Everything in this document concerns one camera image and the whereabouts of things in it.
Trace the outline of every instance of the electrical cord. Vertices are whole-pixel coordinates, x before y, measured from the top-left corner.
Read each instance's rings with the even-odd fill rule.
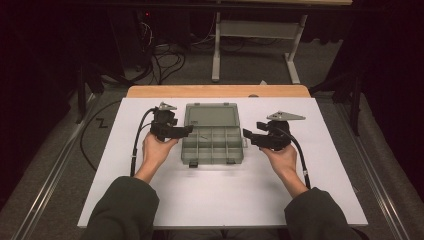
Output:
[[[308,174],[308,169],[306,168],[305,157],[303,156],[303,151],[302,151],[302,148],[300,147],[299,142],[296,140],[296,138],[293,137],[293,135],[286,133],[281,128],[272,127],[272,129],[276,129],[282,134],[286,135],[287,137],[290,138],[290,140],[294,143],[294,145],[296,145],[297,151],[299,152],[299,156],[300,156],[300,162],[302,164],[303,176],[305,178],[305,185],[308,189],[311,189],[311,183],[309,181],[309,174]]]
[[[159,52],[159,53],[156,52],[156,55],[162,55],[162,54],[167,53],[168,51],[171,50],[171,45],[169,43],[159,44],[159,45],[156,45],[155,46],[156,49],[159,49],[159,48],[162,48],[162,47],[167,47],[167,49],[166,50],[161,50],[162,52]]]
[[[194,48],[196,48],[196,49],[200,49],[200,50],[212,49],[212,48],[215,47],[215,43],[214,42],[211,42],[211,40],[213,40],[213,39],[215,39],[215,37],[214,38],[210,38],[207,41],[203,41],[201,43],[199,42],[199,43],[197,43],[195,45],[191,45],[191,46],[194,47]]]
[[[270,46],[270,45],[273,45],[273,44],[276,44],[276,43],[279,43],[279,42],[283,41],[283,39],[281,39],[281,38],[280,39],[279,38],[274,38],[270,42],[260,43],[260,42],[254,41],[255,39],[256,38],[248,38],[246,40],[246,42],[249,43],[249,44],[252,44],[252,45]]]
[[[153,63],[150,61],[149,64],[147,65],[147,67],[144,69],[144,71],[140,75],[138,75],[137,77],[135,77],[133,79],[126,79],[122,76],[120,76],[120,77],[125,79],[126,81],[132,83],[132,84],[135,84],[135,82],[147,77],[152,71],[153,71]],[[110,84],[110,85],[120,85],[121,84],[120,82],[109,81],[109,80],[104,79],[104,78],[102,78],[102,82]]]
[[[158,85],[162,85],[163,81],[166,80],[169,76],[171,76],[173,73],[179,71],[183,66],[185,65],[185,55],[183,53],[176,53],[170,50],[171,48],[168,47],[166,51],[161,52],[160,54],[154,54],[153,58],[156,62],[156,65],[159,69],[159,79],[157,80]],[[160,64],[160,60],[164,57],[174,56],[176,57],[176,60],[174,63],[170,65],[163,66]]]
[[[153,80],[155,80],[156,84],[159,85],[159,81],[156,77],[155,71],[152,71],[152,78],[150,79],[149,85],[152,84]]]
[[[246,39],[245,38],[240,38],[240,37],[225,37],[222,38],[223,41],[225,41],[228,45],[232,45],[232,46],[236,46],[238,44],[240,44],[240,46],[238,46],[236,49],[225,49],[224,46],[221,45],[221,50],[224,52],[238,52],[241,49],[243,49],[246,45]]]
[[[83,139],[84,139],[84,135],[85,135],[85,131],[87,130],[87,127],[90,125],[90,123],[94,120],[94,118],[97,116],[97,115],[99,115],[103,110],[105,110],[106,108],[108,108],[108,107],[110,107],[110,106],[112,106],[112,105],[114,105],[114,104],[117,104],[117,103],[120,103],[121,102],[121,100],[119,100],[119,101],[115,101],[115,102],[112,102],[112,103],[109,103],[108,105],[106,105],[106,106],[104,106],[104,107],[102,107],[99,111],[97,111],[91,118],[90,118],[90,120],[88,120],[88,122],[87,122],[87,124],[84,126],[84,129],[82,130],[82,132],[81,132],[81,137],[80,137],[80,149],[81,149],[81,153],[82,153],[82,155],[84,156],[84,159],[85,159],[85,161],[88,163],[88,165],[90,165],[90,167],[96,172],[97,171],[97,168],[96,167],[94,167],[94,165],[93,165],[93,163],[90,161],[90,159],[88,158],[88,156],[87,156],[87,154],[86,154],[86,152],[85,152],[85,150],[84,150],[84,144],[83,144]]]
[[[148,126],[150,124],[149,123],[149,124],[146,124],[146,125],[143,126],[144,120],[146,119],[147,115],[150,112],[155,112],[157,109],[158,108],[156,108],[156,107],[155,108],[150,108],[149,110],[147,110],[146,113],[144,113],[143,118],[141,118],[140,125],[138,126],[138,130],[137,130],[137,135],[135,136],[133,153],[132,153],[132,156],[131,156],[130,177],[133,177],[134,174],[135,174],[135,163],[136,163],[136,160],[137,160],[137,150],[138,150],[137,149],[137,144],[138,144],[138,139],[140,137],[141,130],[143,130],[144,127],[146,127],[146,126]]]
[[[211,27],[209,28],[209,32],[208,32],[208,34],[206,35],[206,37],[205,37],[205,38],[203,38],[202,40],[200,40],[199,42],[192,43],[192,44],[191,44],[191,46],[195,46],[195,45],[198,45],[198,44],[202,44],[202,43],[204,43],[204,42],[208,42],[208,41],[210,41],[210,40],[212,40],[212,39],[215,39],[215,37],[211,37],[211,38],[209,38],[209,36],[210,36],[210,35],[211,35],[211,33],[212,33],[213,26],[215,26],[215,20],[216,20],[216,14],[214,14],[214,15],[213,15],[212,24],[211,24]]]

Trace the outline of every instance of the black cable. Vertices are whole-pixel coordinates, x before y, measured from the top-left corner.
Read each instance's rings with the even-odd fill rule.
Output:
[[[173,64],[171,64],[171,65],[169,65],[169,66],[163,66],[163,65],[161,65],[161,67],[162,67],[163,69],[169,69],[169,68],[172,68],[172,67],[176,66],[178,63],[180,63],[180,62],[181,62],[181,57],[178,55],[178,53],[175,53],[175,52],[172,52],[172,51],[169,51],[169,52],[167,52],[167,53],[163,53],[160,57],[158,57],[158,60],[162,59],[163,57],[168,57],[168,56],[176,57],[176,58],[177,58],[177,60],[176,60]]]
[[[114,104],[116,104],[116,103],[120,103],[121,102],[121,100],[119,100],[119,101],[115,101],[115,102],[112,102],[112,103],[109,103],[108,105],[106,105],[106,106],[104,106],[103,108],[101,108],[99,111],[97,111],[91,118],[90,118],[90,120],[88,120],[88,122],[87,122],[87,124],[84,126],[84,129],[82,130],[82,132],[81,132],[81,137],[80,137],[80,149],[81,149],[81,153],[82,153],[82,155],[84,156],[84,159],[87,161],[87,163],[88,163],[88,165],[90,165],[90,167],[94,170],[94,171],[97,171],[97,168],[96,167],[94,167],[94,165],[93,165],[93,163],[90,161],[90,159],[88,158],[88,156],[87,156],[87,154],[85,153],[85,150],[84,150],[84,145],[83,145],[83,138],[84,138],[84,135],[85,135],[85,131],[87,130],[87,127],[90,125],[90,123],[93,121],[93,119],[98,115],[98,114],[100,114],[103,110],[105,110],[106,108],[108,108],[108,107],[110,107],[110,106],[112,106],[112,105],[114,105]]]
[[[254,40],[254,39],[256,39],[256,38],[249,38],[249,39],[247,39],[246,40],[246,42],[247,43],[249,43],[249,44],[252,44],[252,45],[259,45],[259,46],[270,46],[270,45],[273,45],[273,44],[276,44],[276,43],[279,43],[279,42],[281,42],[283,39],[281,39],[281,38],[274,38],[274,39],[272,39],[270,42],[268,42],[268,43],[260,43],[260,42],[255,42],[255,41],[252,41],[252,40]]]
[[[144,71],[140,75],[138,75],[137,77],[135,77],[133,79],[126,79],[122,76],[121,77],[126,79],[128,82],[131,82],[131,83],[134,84],[135,82],[147,77],[152,72],[152,70],[153,70],[153,64],[150,61],[149,64],[147,65],[147,67],[144,69]],[[110,84],[110,85],[120,85],[120,84],[122,84],[120,82],[115,82],[115,81],[109,81],[107,79],[102,78],[103,83],[107,83],[107,84]]]
[[[159,64],[159,59],[156,57],[156,55],[153,55],[153,58],[156,60],[156,65],[158,65],[158,68],[159,68],[159,80],[156,79],[156,82],[158,85],[162,85],[162,67]]]
[[[143,115],[143,118],[140,121],[140,125],[138,126],[138,130],[137,130],[137,135],[135,136],[135,141],[134,141],[134,147],[133,147],[133,154],[131,156],[131,170],[130,170],[130,177],[133,177],[135,174],[135,163],[136,163],[136,159],[137,159],[137,144],[138,144],[138,138],[140,137],[140,132],[141,130],[143,130],[143,128],[145,126],[143,126],[144,123],[144,119],[146,119],[147,114],[149,114],[150,112],[154,112],[156,111],[157,108],[150,108],[149,110],[147,110],[147,112]]]
[[[169,44],[159,44],[159,45],[157,45],[155,48],[156,49],[159,49],[159,48],[162,48],[162,47],[167,47],[167,49],[166,50],[161,50],[162,52],[161,53],[157,53],[156,51],[156,55],[162,55],[162,54],[164,54],[164,53],[166,53],[166,52],[168,52],[168,51],[170,51],[171,50],[171,45],[169,45]]]
[[[207,40],[207,41],[204,41],[204,42],[201,42],[201,43],[197,43],[195,45],[191,45],[191,47],[194,47],[194,48],[200,49],[200,50],[211,49],[215,46],[215,42],[210,43],[211,40],[214,40],[214,38],[211,38],[210,40]]]
[[[170,73],[168,73],[168,75],[166,75],[165,77],[163,77],[162,79],[161,79],[161,81],[160,81],[160,83],[162,84],[162,82],[165,80],[165,79],[167,79],[169,76],[171,76],[171,74],[173,74],[173,73],[175,73],[175,72],[177,72],[177,71],[179,71],[181,68],[183,68],[183,66],[184,66],[184,64],[185,64],[185,55],[184,55],[184,53],[180,53],[181,55],[182,55],[182,63],[181,63],[181,66],[179,66],[177,69],[174,69],[173,71],[171,71]]]
[[[156,84],[159,85],[158,79],[156,78],[156,75],[155,75],[155,71],[152,71],[152,78],[150,79],[150,82],[148,85],[151,85],[153,80],[155,80]]]
[[[229,44],[229,45],[237,45],[237,44],[240,44],[241,43],[241,45],[237,48],[237,49],[234,49],[234,50],[227,50],[227,49],[225,49],[223,46],[221,46],[221,50],[222,51],[224,51],[224,52],[238,52],[238,51],[240,51],[241,49],[243,49],[244,48],[244,46],[246,45],[246,39],[240,39],[237,43],[230,43],[230,39],[231,38],[226,38],[225,40],[226,40],[226,42],[227,42],[227,44]]]
[[[302,164],[303,176],[305,178],[305,185],[308,189],[311,189],[311,183],[309,181],[309,174],[308,174],[308,169],[306,168],[305,157],[303,156],[303,151],[302,151],[302,148],[300,147],[299,142],[296,140],[296,138],[293,137],[293,135],[286,133],[281,128],[272,127],[272,129],[276,129],[280,131],[282,134],[289,137],[290,140],[294,143],[294,145],[296,145],[297,151],[299,152],[299,156],[300,156],[300,162]]]

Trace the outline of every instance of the wire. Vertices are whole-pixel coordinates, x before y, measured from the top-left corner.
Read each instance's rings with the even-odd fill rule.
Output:
[[[147,110],[146,113],[144,113],[143,118],[141,118],[140,121],[140,125],[138,126],[138,130],[137,130],[137,135],[135,136],[135,141],[134,141],[134,147],[133,147],[133,153],[131,156],[131,170],[130,170],[130,177],[133,177],[135,174],[135,163],[137,160],[137,144],[138,144],[138,139],[140,137],[140,133],[141,130],[143,130],[144,127],[146,127],[149,124],[146,124],[145,126],[143,126],[144,120],[147,117],[147,114],[149,114],[150,112],[155,112],[157,110],[157,108],[150,108],[149,110]]]
[[[168,52],[168,51],[170,51],[170,50],[171,50],[171,45],[170,45],[169,43],[159,44],[159,45],[156,45],[156,46],[155,46],[155,48],[156,48],[156,49],[158,49],[158,48],[162,48],[162,47],[167,47],[167,49],[166,49],[166,50],[164,50],[164,51],[163,51],[163,52],[161,52],[161,53],[156,53],[156,55],[161,55],[161,54],[164,54],[164,53],[166,53],[166,52]]]
[[[105,110],[106,108],[108,108],[108,107],[110,107],[110,106],[112,106],[112,105],[114,105],[114,104],[116,104],[116,103],[120,103],[121,102],[121,100],[119,100],[119,101],[115,101],[115,102],[112,102],[112,103],[109,103],[108,105],[106,105],[106,106],[104,106],[103,108],[101,108],[99,111],[97,111],[91,118],[90,118],[90,120],[88,120],[88,122],[87,122],[87,125],[85,125],[84,126],[84,129],[82,130],[82,133],[81,133],[81,137],[80,137],[80,149],[81,149],[81,153],[82,153],[82,155],[84,156],[84,159],[86,160],[86,162],[88,163],[88,165],[90,165],[90,167],[96,172],[97,171],[97,168],[96,167],[94,167],[94,165],[93,165],[93,163],[90,161],[90,159],[88,158],[88,156],[87,156],[87,154],[85,153],[85,150],[84,150],[84,144],[83,144],[83,139],[84,139],[84,135],[85,135],[85,131],[87,130],[87,127],[90,125],[90,123],[93,121],[93,119],[97,116],[97,115],[99,115],[103,110]]]
[[[155,71],[152,71],[152,78],[150,79],[150,82],[148,85],[151,85],[153,80],[155,80],[156,84],[159,85],[158,79],[156,78],[156,75],[155,75]]]
[[[131,82],[131,83],[135,83],[145,77],[147,77],[151,72],[153,71],[153,64],[150,61],[149,64],[147,65],[147,67],[144,69],[143,73],[141,73],[140,75],[138,75],[137,77],[133,78],[133,79],[126,79],[124,78],[126,81]],[[102,82],[110,84],[110,85],[120,85],[120,82],[113,82],[113,81],[109,81],[107,79],[102,78]]]
[[[277,128],[277,127],[272,127],[272,128],[280,131],[282,134],[289,137],[290,140],[292,140],[292,142],[294,143],[294,145],[296,145],[297,151],[299,152],[299,156],[300,156],[300,162],[302,164],[303,176],[305,178],[305,185],[308,189],[311,189],[311,183],[309,181],[309,174],[308,174],[308,169],[306,168],[305,157],[303,156],[303,151],[302,151],[302,148],[300,147],[299,142],[296,140],[296,138],[293,137],[293,135],[286,133],[281,128]]]
[[[144,38],[146,37],[146,35],[147,35],[147,30],[149,30],[149,32],[150,32],[150,34],[149,34],[149,43],[147,44],[147,46],[146,47],[148,47],[148,46],[150,46],[150,44],[152,44],[152,39],[153,39],[153,32],[152,32],[152,29],[150,28],[150,26],[148,25],[148,24],[146,24],[146,23],[144,23],[144,22],[140,22],[139,23],[140,24],[140,28],[142,29],[142,27],[144,27],[144,35],[142,36],[142,38],[141,38],[141,41],[144,41]]]
[[[227,42],[227,44],[233,45],[233,46],[240,44],[240,46],[238,48],[234,49],[234,50],[227,50],[223,46],[221,46],[221,50],[224,51],[224,52],[238,52],[241,49],[243,49],[244,46],[246,45],[246,39],[244,39],[244,38],[226,37],[226,38],[223,38],[223,40],[225,40]]]
[[[206,35],[206,37],[203,40],[200,40],[199,42],[192,43],[191,46],[198,45],[198,44],[201,44],[201,43],[204,43],[204,42],[208,42],[208,41],[210,41],[212,39],[215,39],[215,37],[211,37],[211,38],[208,39],[208,37],[212,33],[213,26],[215,26],[215,20],[216,20],[216,14],[213,15],[212,24],[211,24],[211,27],[209,28],[209,32]]]
[[[196,45],[192,45],[192,47],[194,47],[194,48],[196,48],[196,49],[200,49],[200,50],[206,50],[206,49],[211,49],[211,48],[213,48],[214,46],[215,46],[215,44],[212,42],[212,43],[210,43],[210,41],[211,40],[213,40],[214,38],[211,38],[211,39],[209,39],[209,40],[207,40],[207,41],[204,41],[204,42],[202,42],[202,43],[198,43],[198,44],[196,44]]]
[[[157,67],[159,69],[158,70],[158,72],[159,72],[159,79],[157,79],[158,85],[162,85],[162,83],[163,83],[164,80],[166,80],[173,73],[179,71],[185,65],[185,59],[186,58],[185,58],[184,53],[173,52],[170,49],[171,49],[171,47],[168,45],[168,49],[167,50],[162,51],[159,54],[153,54],[153,58],[154,58],[154,60],[156,62],[156,65],[157,65]],[[165,57],[166,58],[167,57],[175,57],[176,59],[175,59],[175,61],[172,64],[168,64],[166,66],[163,66],[163,65],[160,64],[160,60],[164,59]]]
[[[249,43],[249,44],[252,44],[252,45],[269,46],[269,45],[273,45],[273,44],[276,44],[276,43],[283,41],[283,39],[281,39],[281,38],[274,38],[274,39],[271,39],[271,41],[268,42],[268,43],[261,43],[261,42],[254,41],[255,39],[256,38],[248,38],[246,40],[246,42]]]

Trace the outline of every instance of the hand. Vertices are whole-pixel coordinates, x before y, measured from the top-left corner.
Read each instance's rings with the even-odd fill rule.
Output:
[[[308,190],[297,176],[297,152],[292,145],[288,145],[280,151],[273,151],[268,148],[260,148],[260,150],[268,157],[272,169],[283,181],[284,186],[293,198]]]
[[[178,143],[178,139],[159,141],[155,135],[147,133],[143,141],[143,163],[134,177],[150,183],[156,171],[165,162],[169,151]]]
[[[278,176],[296,173],[297,152],[292,145],[288,145],[280,151],[273,151],[268,148],[261,148],[261,151],[268,157],[272,169]]]

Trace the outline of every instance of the table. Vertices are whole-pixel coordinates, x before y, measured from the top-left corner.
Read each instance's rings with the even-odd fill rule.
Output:
[[[260,97],[246,97],[252,94]],[[175,118],[179,122],[183,122],[187,102],[234,102],[238,104],[241,127],[255,132],[256,121],[266,121],[266,115],[276,110],[304,115],[307,120],[292,122],[290,126],[304,146],[312,186],[332,194],[349,224],[366,225],[367,220],[316,101],[308,95],[303,86],[132,87],[121,103],[78,226],[86,226],[92,209],[110,183],[118,176],[129,174],[132,142],[139,120],[146,109],[160,101],[178,108]],[[197,169],[189,169],[180,160],[179,145],[171,150],[168,160],[151,182],[161,199],[154,222],[156,229],[280,227],[286,224],[283,209],[291,197],[256,146],[244,149],[242,164],[199,165]]]
[[[351,5],[352,0],[237,0],[235,2],[256,2],[256,3],[281,3],[281,4],[304,4],[304,5]],[[221,20],[221,13],[216,13],[215,21],[215,51],[212,63],[212,81],[219,81],[220,74],[220,42],[221,36],[232,37],[257,37],[276,38],[292,40],[292,47],[289,53],[284,54],[284,59],[289,70],[290,79],[293,84],[300,84],[299,76],[294,65],[294,56],[302,37],[308,15],[303,14],[297,23],[277,23],[258,21],[234,21]]]

